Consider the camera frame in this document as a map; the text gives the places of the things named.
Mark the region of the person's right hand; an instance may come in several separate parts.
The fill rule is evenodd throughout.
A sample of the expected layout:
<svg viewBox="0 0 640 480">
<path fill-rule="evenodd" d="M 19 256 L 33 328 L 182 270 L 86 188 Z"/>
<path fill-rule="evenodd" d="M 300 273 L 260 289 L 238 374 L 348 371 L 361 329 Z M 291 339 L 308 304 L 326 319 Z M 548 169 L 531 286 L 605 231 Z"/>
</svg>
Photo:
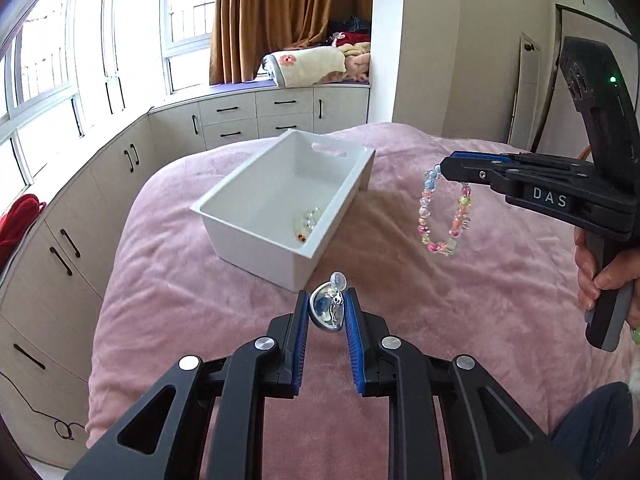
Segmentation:
<svg viewBox="0 0 640 480">
<path fill-rule="evenodd" d="M 639 249 L 621 252 L 608 266 L 598 271 L 596 258 L 587 248 L 586 233 L 582 229 L 575 229 L 574 242 L 575 263 L 578 267 L 577 298 L 582 310 L 592 310 L 596 300 L 605 290 L 618 289 L 631 282 L 634 284 L 634 296 L 628 310 L 627 323 L 633 330 L 638 330 L 640 326 Z"/>
</svg>

